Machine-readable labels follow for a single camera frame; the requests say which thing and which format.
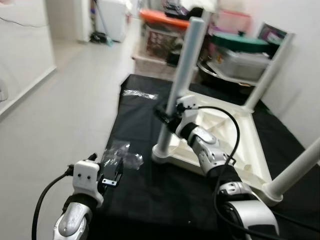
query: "white pipe leg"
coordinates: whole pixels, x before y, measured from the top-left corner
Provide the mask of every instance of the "white pipe leg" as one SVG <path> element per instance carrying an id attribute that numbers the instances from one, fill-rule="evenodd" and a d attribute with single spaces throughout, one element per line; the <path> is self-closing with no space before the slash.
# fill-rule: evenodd
<path id="1" fill-rule="evenodd" d="M 283 194 L 299 181 L 320 159 L 320 138 L 308 147 L 272 182 L 262 186 L 261 199 L 269 206 L 281 202 Z"/>
<path id="2" fill-rule="evenodd" d="M 175 111 L 177 99 L 183 97 L 190 85 L 196 61 L 204 40 L 204 20 L 197 17 L 190 18 L 190 25 L 186 31 L 182 53 L 179 59 L 174 82 L 170 91 L 166 107 L 166 114 L 172 115 Z M 165 163 L 168 157 L 168 147 L 172 134 L 165 125 L 162 126 L 157 145 L 152 148 L 152 159 L 157 163 Z"/>
<path id="3" fill-rule="evenodd" d="M 287 55 L 287 50 L 290 47 L 294 36 L 295 36 L 294 33 L 288 33 L 285 36 L 279 49 L 276 51 L 276 54 L 273 57 L 272 62 L 267 67 L 267 69 L 264 71 L 263 75 L 261 76 L 261 78 L 259 80 L 258 85 L 254 88 L 254 90 L 250 94 L 249 98 L 246 100 L 245 104 L 243 105 L 243 107 L 247 111 L 252 112 L 254 110 L 258 101 L 262 98 L 266 89 L 271 84 L 277 71 L 281 68 L 281 65 L 284 63 L 284 59 Z"/>

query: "black cable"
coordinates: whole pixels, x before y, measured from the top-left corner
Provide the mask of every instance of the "black cable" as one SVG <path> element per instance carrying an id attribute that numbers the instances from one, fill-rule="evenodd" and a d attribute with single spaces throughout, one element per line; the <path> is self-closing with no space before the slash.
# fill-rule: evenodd
<path id="1" fill-rule="evenodd" d="M 46 186 L 46 188 L 43 190 L 43 192 L 41 193 L 39 200 L 36 204 L 35 210 L 34 210 L 34 214 L 33 214 L 33 220 L 32 220 L 32 230 L 31 230 L 31 240 L 37 240 L 37 226 L 38 226 L 38 217 L 39 217 L 39 213 L 40 213 L 40 208 L 41 208 L 41 204 L 47 194 L 47 192 L 49 191 L 49 189 L 55 184 L 57 183 L 59 180 L 63 179 L 64 177 L 68 176 L 68 171 L 66 171 L 64 174 L 62 174 L 61 176 L 57 177 L 55 180 L 53 180 L 52 182 L 49 183 L 48 186 Z"/>
<path id="2" fill-rule="evenodd" d="M 194 110 L 196 108 L 186 108 L 186 110 Z M 214 192 L 213 192 L 213 207 L 214 207 L 214 210 L 216 211 L 216 214 L 218 215 L 218 217 L 220 219 L 222 219 L 224 222 L 226 222 L 229 226 L 232 226 L 246 234 L 249 234 L 249 235 L 252 235 L 252 236 L 256 236 L 256 237 L 259 237 L 259 238 L 263 238 L 263 239 L 268 239 L 268 240 L 284 240 L 283 238 L 280 238 L 280 237 L 277 237 L 277 236 L 272 236 L 272 235 L 269 235 L 269 234 L 265 234 L 265 233 L 262 233 L 262 232 L 258 232 L 258 231 L 253 231 L 253 230 L 249 230 L 249 229 L 246 229 L 244 228 L 243 226 L 239 226 L 233 222 L 231 222 L 230 220 L 228 220 L 227 218 L 225 218 L 221 212 L 219 211 L 218 209 L 218 206 L 217 206 L 217 196 L 218 196 L 218 193 L 219 193 L 219 187 L 220 187 L 220 182 L 221 182 L 221 177 L 222 175 L 224 174 L 230 160 L 233 158 L 237 148 L 238 148 L 238 145 L 239 145 L 239 141 L 240 141 L 240 128 L 239 128 L 239 125 L 236 121 L 236 119 L 234 118 L 234 116 L 232 116 L 229 112 L 227 112 L 226 110 L 222 109 L 222 108 L 219 108 L 219 107 L 215 107 L 215 106 L 199 106 L 198 109 L 215 109 L 215 110 L 218 110 L 218 111 L 221 111 L 223 113 L 225 113 L 234 123 L 234 126 L 235 126 L 235 129 L 236 129 L 236 141 L 235 141 L 235 145 L 234 145 L 234 148 L 232 150 L 232 152 L 230 153 L 230 155 L 228 156 L 227 160 L 225 161 L 225 164 L 224 164 L 224 167 L 223 169 L 221 170 L 219 176 L 218 176 L 218 179 L 217 179 L 217 182 L 216 182 L 216 186 L 215 186 L 215 189 L 214 189 Z"/>
<path id="3" fill-rule="evenodd" d="M 296 224 L 296 225 L 299 225 L 299 226 L 301 226 L 301 227 L 303 227 L 303 228 L 310 229 L 310 230 L 312 230 L 312 231 L 315 231 L 315 232 L 320 233 L 320 229 L 319 229 L 319 228 L 316 228 L 316 227 L 314 227 L 314 226 L 310 226 L 310 225 L 304 224 L 304 223 L 302 223 L 302 222 L 300 222 L 300 221 L 298 221 L 298 220 L 295 220 L 295 219 L 293 219 L 293 218 L 291 218 L 291 217 L 282 215 L 281 213 L 278 213 L 278 212 L 276 212 L 276 211 L 272 211 L 272 212 L 273 212 L 274 215 L 278 216 L 279 218 L 285 219 L 285 220 L 287 220 L 287 221 L 289 221 L 289 222 L 292 222 L 292 223 L 294 223 L 294 224 Z"/>
<path id="4" fill-rule="evenodd" d="M 2 21 L 5 21 L 7 23 L 13 23 L 13 24 L 17 24 L 17 25 L 20 25 L 22 27 L 30 27 L 30 28 L 43 28 L 47 25 L 31 25 L 31 24 L 23 24 L 23 23 L 20 23 L 20 22 L 17 22 L 17 21 L 13 21 L 13 20 L 9 20 L 9 19 L 5 19 L 3 17 L 0 17 L 0 19 Z"/>

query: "tiled floor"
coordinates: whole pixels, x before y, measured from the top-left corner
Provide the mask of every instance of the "tiled floor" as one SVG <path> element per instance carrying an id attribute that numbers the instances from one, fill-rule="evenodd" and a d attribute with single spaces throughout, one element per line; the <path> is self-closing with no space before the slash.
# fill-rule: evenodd
<path id="1" fill-rule="evenodd" d="M 117 114 L 120 84 L 133 72 L 138 34 L 139 21 L 133 20 L 122 44 L 87 44 L 72 59 L 60 59 L 57 72 L 0 121 L 1 239 L 31 239 L 44 187 L 68 163 L 93 152 L 102 155 Z M 72 193 L 71 181 L 62 180 L 46 196 L 39 240 L 52 239 L 53 224 Z"/>

